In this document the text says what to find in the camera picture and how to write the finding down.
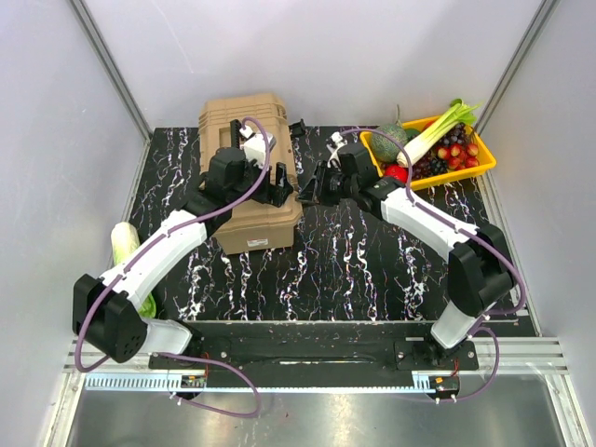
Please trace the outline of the tan plastic tool box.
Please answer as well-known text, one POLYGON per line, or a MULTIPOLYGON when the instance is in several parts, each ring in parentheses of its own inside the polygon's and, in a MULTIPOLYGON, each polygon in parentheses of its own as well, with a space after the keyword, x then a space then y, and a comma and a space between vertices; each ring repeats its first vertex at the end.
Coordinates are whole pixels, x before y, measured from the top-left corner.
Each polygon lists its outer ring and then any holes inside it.
POLYGON ((285 102, 272 92, 205 103, 198 119, 203 186, 231 203, 261 175, 264 139, 252 123, 246 130, 241 128, 241 120, 247 116, 257 119, 267 137, 273 139, 269 168, 274 169, 278 162, 286 165, 293 193, 280 208, 251 198, 235 206, 231 219, 215 232, 227 255, 289 248, 303 217, 303 206, 297 200, 299 186, 291 136, 304 135, 305 125, 302 121, 290 125, 285 102))

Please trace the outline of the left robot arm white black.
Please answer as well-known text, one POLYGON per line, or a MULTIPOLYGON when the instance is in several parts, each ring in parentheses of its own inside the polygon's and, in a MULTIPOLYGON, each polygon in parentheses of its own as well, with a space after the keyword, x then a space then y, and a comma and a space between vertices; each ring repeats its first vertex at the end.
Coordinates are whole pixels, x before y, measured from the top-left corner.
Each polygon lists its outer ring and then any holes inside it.
POLYGON ((95 278, 74 284, 75 365, 84 371, 82 345, 104 359, 125 363, 139 353, 169 352, 180 367, 198 364, 202 346, 191 330, 175 320, 144 317, 141 308, 155 286, 190 251, 209 240, 246 201, 280 207, 292 193, 282 163, 273 164, 276 138, 241 127, 240 142, 216 151, 200 187, 124 261, 95 278))

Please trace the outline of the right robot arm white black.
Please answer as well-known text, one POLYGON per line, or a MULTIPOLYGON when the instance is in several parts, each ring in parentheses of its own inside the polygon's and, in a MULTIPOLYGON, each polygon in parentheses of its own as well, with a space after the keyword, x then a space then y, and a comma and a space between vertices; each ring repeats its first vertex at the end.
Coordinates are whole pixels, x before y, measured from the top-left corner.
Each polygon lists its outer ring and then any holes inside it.
POLYGON ((337 144, 332 158, 318 162, 298 199, 320 206, 352 199, 361 210, 417 237, 447 262, 450 301, 423 347, 430 366, 445 368, 481 318, 521 284, 505 236, 492 224, 477 227, 428 204, 404 182, 380 174, 363 143, 345 143, 340 133, 333 136, 337 144))

